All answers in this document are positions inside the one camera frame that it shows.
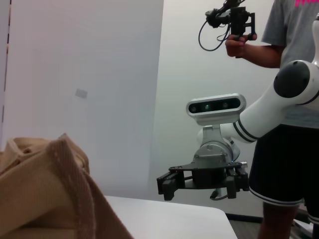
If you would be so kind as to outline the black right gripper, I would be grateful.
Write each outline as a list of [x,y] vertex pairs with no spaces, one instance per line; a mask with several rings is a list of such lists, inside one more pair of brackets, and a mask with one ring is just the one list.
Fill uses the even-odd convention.
[[232,161],[231,148],[223,143],[206,143],[193,156],[190,164],[173,166],[157,178],[158,194],[171,201],[178,189],[227,189],[227,198],[249,191],[248,173],[240,162]]

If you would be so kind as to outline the person's hand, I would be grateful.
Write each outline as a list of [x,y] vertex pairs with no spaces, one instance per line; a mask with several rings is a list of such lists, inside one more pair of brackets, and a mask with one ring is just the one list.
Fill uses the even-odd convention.
[[225,42],[227,55],[236,58],[250,58],[257,46],[248,44],[247,41],[248,35],[237,36],[231,34]]

